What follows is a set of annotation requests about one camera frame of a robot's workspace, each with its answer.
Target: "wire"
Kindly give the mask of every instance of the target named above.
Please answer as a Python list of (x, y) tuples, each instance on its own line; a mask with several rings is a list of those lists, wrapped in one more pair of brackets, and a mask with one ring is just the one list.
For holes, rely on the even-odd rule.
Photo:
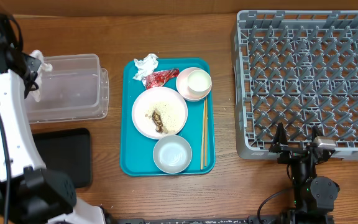
[(13, 16), (9, 17), (9, 19), (15, 23), (17, 27), (17, 31), (19, 33), (19, 46), (17, 46), (17, 50), (22, 52), (23, 51), (23, 36), (22, 36), (22, 30), (20, 29), (19, 23), (15, 20)]
[(311, 170), (313, 169), (313, 157), (314, 157), (314, 149), (313, 148), (310, 149), (310, 156), (311, 156), (311, 158), (310, 158), (310, 170), (309, 170), (309, 175), (308, 175), (309, 177), (310, 177), (310, 175), (312, 173)]
[(260, 218), (260, 211), (261, 211), (262, 207), (263, 207), (270, 199), (275, 198), (275, 197), (277, 197), (277, 196), (281, 195), (282, 193), (285, 193), (285, 192), (287, 192), (287, 191), (289, 191), (289, 190), (292, 190), (293, 188), (294, 188), (294, 186), (289, 187), (289, 188), (284, 189), (284, 190), (281, 190), (281, 191), (279, 191), (279, 192), (273, 194), (272, 196), (266, 198), (266, 200), (264, 200), (264, 201), (260, 204), (260, 206), (259, 206), (259, 208), (258, 208), (258, 220), (259, 220), (259, 223), (260, 223), (260, 224), (264, 224), (264, 222), (263, 222), (262, 219)]
[(4, 224), (8, 223), (9, 219), (9, 200), (11, 196), (11, 159), (9, 157), (9, 153), (7, 151), (7, 141), (6, 141), (6, 133), (4, 128), (4, 123), (2, 122), (1, 114), (0, 114), (0, 132), (2, 138), (2, 147), (4, 149), (5, 155), (5, 165), (6, 165), (6, 193), (5, 193), (5, 204), (4, 204)]
[(31, 74), (32, 77), (30, 76), (29, 78), (29, 86), (30, 86), (30, 91), (35, 91), (35, 90), (38, 90), (40, 87), (38, 86), (38, 84), (35, 82), (35, 80), (37, 79), (38, 77), (38, 72), (32, 72)]
[(290, 176), (290, 164), (289, 163), (287, 164), (287, 176), (290, 179), (290, 181), (292, 181), (292, 178)]

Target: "wood grain surface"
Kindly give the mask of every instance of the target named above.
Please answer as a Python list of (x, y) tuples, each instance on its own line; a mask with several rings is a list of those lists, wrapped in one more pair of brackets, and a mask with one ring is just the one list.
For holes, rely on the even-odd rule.
[[(236, 152), (234, 74), (230, 33), (235, 14), (24, 19), (25, 51), (46, 56), (95, 53), (109, 71), (107, 118), (32, 125), (34, 133), (88, 128), (92, 137), (93, 184), (78, 196), (103, 205), (116, 218), (241, 218), (255, 215), (260, 203), (288, 187), (285, 165), (248, 161)], [(206, 175), (129, 177), (119, 166), (122, 74), (126, 63), (154, 52), (160, 58), (201, 57), (213, 79), (216, 165)], [(341, 191), (333, 215), (337, 223), (358, 223), (358, 162), (330, 161), (318, 175)], [(262, 214), (293, 205), (291, 194), (275, 198)]]
[(33, 16), (146, 16), (240, 10), (358, 10), (355, 0), (0, 0), (0, 13)]

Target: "cardboard wall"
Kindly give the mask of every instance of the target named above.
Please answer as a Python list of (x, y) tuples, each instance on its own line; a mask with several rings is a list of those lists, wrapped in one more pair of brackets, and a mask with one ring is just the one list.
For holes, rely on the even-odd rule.
[(35, 16), (234, 13), (242, 9), (358, 10), (358, 0), (0, 0), (0, 12)]

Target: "small white bowl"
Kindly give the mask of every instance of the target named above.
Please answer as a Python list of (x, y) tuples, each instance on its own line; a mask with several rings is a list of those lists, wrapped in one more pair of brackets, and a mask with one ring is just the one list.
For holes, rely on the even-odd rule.
[(212, 86), (211, 76), (204, 70), (194, 70), (187, 77), (190, 93), (195, 96), (204, 96)]
[(179, 94), (181, 94), (181, 96), (184, 97), (185, 100), (190, 102), (196, 102), (202, 100), (204, 97), (208, 95), (212, 87), (212, 85), (209, 87), (208, 92), (204, 96), (195, 96), (192, 93), (190, 93), (187, 85), (187, 77), (191, 72), (195, 70), (202, 70), (202, 69), (196, 67), (186, 68), (183, 71), (181, 71), (177, 77), (177, 90)]
[(184, 171), (189, 166), (192, 156), (189, 143), (177, 135), (160, 139), (153, 150), (155, 165), (168, 174)]

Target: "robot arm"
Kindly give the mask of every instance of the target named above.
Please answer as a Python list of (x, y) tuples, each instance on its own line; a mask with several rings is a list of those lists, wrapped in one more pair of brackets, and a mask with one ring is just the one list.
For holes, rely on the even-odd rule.
[[(24, 107), (24, 84), (12, 70), (0, 73), (0, 114), (6, 130), (12, 178), (26, 167), (46, 168), (32, 139)], [(0, 133), (0, 181), (6, 181), (6, 163)]]
[(311, 142), (305, 147), (289, 147), (286, 131), (283, 124), (279, 123), (269, 152), (280, 154), (277, 162), (287, 165), (287, 175), (292, 180), (293, 186), (262, 203), (257, 215), (259, 223), (263, 223), (260, 217), (262, 206), (271, 198), (293, 189), (295, 208), (283, 212), (276, 223), (333, 224), (333, 218), (327, 213), (334, 210), (334, 201), (340, 190), (339, 185), (327, 177), (318, 177), (316, 165), (326, 162), (335, 152), (335, 147), (336, 143), (332, 139), (325, 138), (317, 126), (313, 126)]
[[(0, 130), (0, 214), (6, 223), (7, 219), (13, 223), (112, 223), (102, 208), (76, 197), (66, 174), (46, 169), (24, 106), (37, 78), (32, 71), (38, 70), (40, 61), (21, 51), (21, 35), (18, 43), (9, 18), (0, 15), (0, 124), (6, 136), (4, 145)], [(7, 175), (9, 166), (11, 175)]]

